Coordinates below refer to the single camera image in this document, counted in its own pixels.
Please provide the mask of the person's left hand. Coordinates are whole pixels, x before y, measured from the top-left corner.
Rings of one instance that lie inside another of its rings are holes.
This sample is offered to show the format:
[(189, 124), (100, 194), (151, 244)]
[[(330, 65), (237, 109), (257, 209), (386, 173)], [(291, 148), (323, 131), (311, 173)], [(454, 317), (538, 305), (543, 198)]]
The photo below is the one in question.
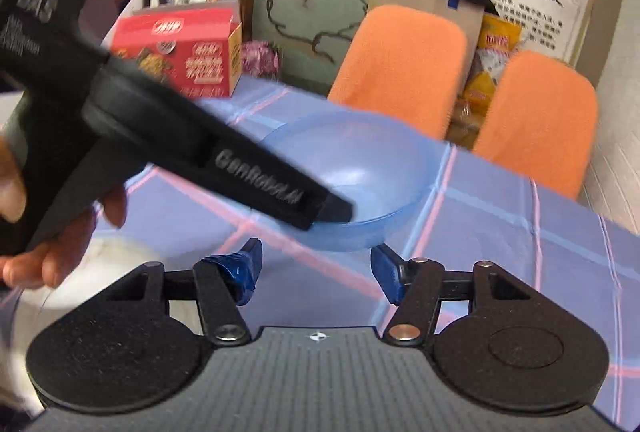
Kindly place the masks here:
[(115, 227), (127, 216), (136, 160), (111, 141), (1, 132), (1, 281), (56, 288), (79, 265), (96, 229), (94, 205)]

